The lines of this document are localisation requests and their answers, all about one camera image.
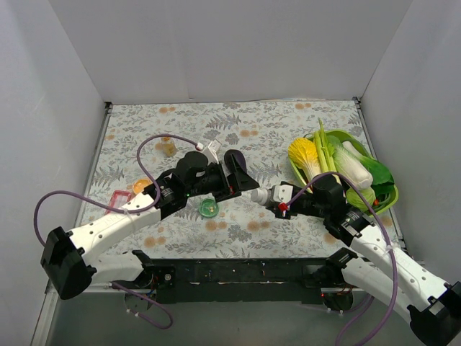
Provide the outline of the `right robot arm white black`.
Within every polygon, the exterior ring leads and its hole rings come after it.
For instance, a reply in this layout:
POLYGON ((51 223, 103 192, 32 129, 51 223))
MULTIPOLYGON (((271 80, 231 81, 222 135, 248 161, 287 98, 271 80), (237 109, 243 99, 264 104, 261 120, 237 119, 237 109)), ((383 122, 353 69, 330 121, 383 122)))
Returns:
POLYGON ((425 345, 448 345, 460 333, 460 283, 448 283, 393 246, 378 219, 348 204, 331 175, 317 176, 312 188, 275 185, 268 201, 278 218, 321 217, 345 244, 343 255, 330 258, 327 281, 338 287, 350 283, 391 305, 425 345))

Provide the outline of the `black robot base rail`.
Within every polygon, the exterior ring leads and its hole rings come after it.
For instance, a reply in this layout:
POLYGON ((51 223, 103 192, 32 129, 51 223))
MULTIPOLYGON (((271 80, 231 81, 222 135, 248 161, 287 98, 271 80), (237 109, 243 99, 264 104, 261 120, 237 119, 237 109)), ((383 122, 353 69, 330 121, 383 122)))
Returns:
POLYGON ((141 274, 119 282, 153 291, 161 304, 286 301, 339 311, 359 301, 326 258, 149 259, 141 274))

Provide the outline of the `white vitamin B bottle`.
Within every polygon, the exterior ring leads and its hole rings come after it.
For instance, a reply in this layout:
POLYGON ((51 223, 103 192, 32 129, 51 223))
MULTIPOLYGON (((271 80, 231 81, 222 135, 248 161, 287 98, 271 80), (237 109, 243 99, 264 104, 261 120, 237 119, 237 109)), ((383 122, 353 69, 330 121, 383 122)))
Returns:
POLYGON ((252 190, 251 201, 264 207, 271 205, 274 202, 272 198, 272 190, 266 188, 257 188, 252 190))

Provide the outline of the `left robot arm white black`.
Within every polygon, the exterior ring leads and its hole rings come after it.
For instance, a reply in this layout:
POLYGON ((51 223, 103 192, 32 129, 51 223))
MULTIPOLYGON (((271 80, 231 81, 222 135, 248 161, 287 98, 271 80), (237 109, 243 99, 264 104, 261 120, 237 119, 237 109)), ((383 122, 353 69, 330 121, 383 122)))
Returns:
POLYGON ((229 150, 224 162, 210 163, 200 152, 188 152, 176 167, 161 174, 143 192, 111 213, 69 231, 50 231, 40 264, 61 299, 83 293, 93 283, 131 282, 137 288, 152 283, 153 271, 140 251, 116 258, 103 254, 126 237, 184 208, 191 197, 212 195, 215 202, 236 198, 259 183, 246 171, 244 157, 229 150))

